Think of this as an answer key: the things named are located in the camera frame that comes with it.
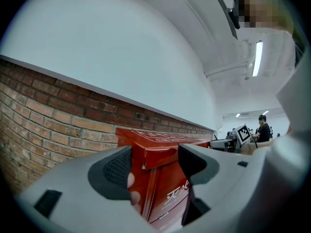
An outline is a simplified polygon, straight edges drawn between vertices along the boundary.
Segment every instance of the white ceiling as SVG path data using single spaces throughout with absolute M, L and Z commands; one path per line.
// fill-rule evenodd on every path
M 241 114 L 238 118 L 249 118 L 249 117 L 259 117 L 261 114 L 265 113 L 267 110 L 258 110 L 258 111 L 249 111 Z M 277 117 L 284 115 L 285 112 L 282 108 L 275 108 L 275 109 L 269 109 L 269 112 L 266 114 L 267 117 Z M 229 113 L 226 115 L 223 115 L 223 118 L 235 118 L 236 113 Z
M 203 64 L 219 104 L 234 97 L 247 101 L 258 93 L 276 100 L 275 94 L 294 68 L 294 42 L 288 34 L 241 28 L 236 30 L 237 40 L 217 0 L 143 1 L 163 14 L 188 41 Z M 232 7 L 233 0 L 224 2 Z M 250 64 L 259 40 L 263 41 L 263 55 L 259 75 L 253 78 Z M 245 104 L 243 111 L 251 110 Z

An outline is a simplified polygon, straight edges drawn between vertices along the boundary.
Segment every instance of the man in black shirt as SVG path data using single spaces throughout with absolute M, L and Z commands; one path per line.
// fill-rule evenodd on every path
M 258 142 L 268 142 L 270 140 L 270 127 L 267 123 L 267 117 L 265 115 L 260 115 L 259 118 L 260 128 L 254 138 L 259 138 Z

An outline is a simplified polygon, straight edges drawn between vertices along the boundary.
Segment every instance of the black hair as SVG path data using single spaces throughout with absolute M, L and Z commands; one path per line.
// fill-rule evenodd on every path
M 267 121 L 267 117 L 265 115 L 260 115 L 258 120 L 259 121 L 264 120 L 266 122 Z

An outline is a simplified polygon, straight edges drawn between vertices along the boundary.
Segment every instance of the textured grip pad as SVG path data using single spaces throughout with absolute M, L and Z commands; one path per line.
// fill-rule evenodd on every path
M 132 168 L 132 148 L 120 151 L 94 163 L 88 171 L 90 185 L 100 195 L 110 200 L 130 200 L 127 179 Z

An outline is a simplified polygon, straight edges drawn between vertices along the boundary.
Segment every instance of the black rubber pad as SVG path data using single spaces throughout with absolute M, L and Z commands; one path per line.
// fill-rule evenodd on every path
M 242 167 L 247 167 L 248 162 L 246 162 L 246 161 L 240 161 L 240 162 L 238 163 L 238 165 L 239 165 L 239 166 L 242 166 Z
M 193 185 L 206 184 L 219 172 L 219 163 L 188 145 L 178 146 L 178 161 L 185 176 L 190 182 L 190 191 L 182 225 L 187 225 L 210 210 L 199 198 L 194 196 Z
M 43 216 L 49 218 L 53 208 L 57 204 L 61 192 L 54 190 L 47 190 L 35 204 L 35 209 L 39 211 Z
M 110 200 L 130 200 L 127 179 L 132 168 L 132 147 L 94 163 L 88 171 L 90 185 L 100 195 Z

